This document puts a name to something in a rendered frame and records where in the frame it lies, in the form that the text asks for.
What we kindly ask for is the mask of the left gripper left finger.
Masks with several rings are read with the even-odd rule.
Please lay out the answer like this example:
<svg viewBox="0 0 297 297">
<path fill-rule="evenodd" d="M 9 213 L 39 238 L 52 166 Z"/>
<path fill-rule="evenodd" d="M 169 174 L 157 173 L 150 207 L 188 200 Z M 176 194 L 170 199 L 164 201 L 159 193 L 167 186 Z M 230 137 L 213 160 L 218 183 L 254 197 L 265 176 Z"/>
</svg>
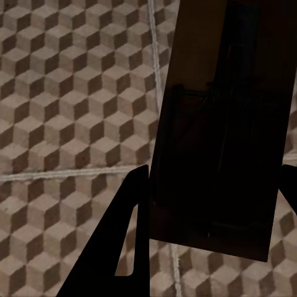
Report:
<svg viewBox="0 0 297 297">
<path fill-rule="evenodd" d="M 56 297 L 150 297 L 149 166 L 130 171 Z M 134 272 L 114 276 L 138 204 Z"/>
</svg>

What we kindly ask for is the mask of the mousetrap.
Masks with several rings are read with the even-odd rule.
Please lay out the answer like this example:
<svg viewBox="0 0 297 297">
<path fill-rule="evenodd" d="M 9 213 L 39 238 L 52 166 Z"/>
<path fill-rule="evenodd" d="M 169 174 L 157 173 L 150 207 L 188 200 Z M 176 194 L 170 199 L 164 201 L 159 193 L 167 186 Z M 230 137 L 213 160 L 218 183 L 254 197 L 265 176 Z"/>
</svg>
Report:
<svg viewBox="0 0 297 297">
<path fill-rule="evenodd" d="M 297 0 L 180 0 L 149 238 L 267 262 L 297 71 Z"/>
</svg>

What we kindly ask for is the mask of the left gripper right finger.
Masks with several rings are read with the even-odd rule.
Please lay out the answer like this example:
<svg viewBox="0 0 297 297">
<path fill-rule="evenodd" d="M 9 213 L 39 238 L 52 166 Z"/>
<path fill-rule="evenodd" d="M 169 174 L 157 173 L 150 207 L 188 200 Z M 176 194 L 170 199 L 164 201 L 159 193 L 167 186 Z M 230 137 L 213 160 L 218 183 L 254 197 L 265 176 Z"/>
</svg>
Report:
<svg viewBox="0 0 297 297">
<path fill-rule="evenodd" d="M 297 167 L 282 165 L 278 189 L 297 214 Z"/>
</svg>

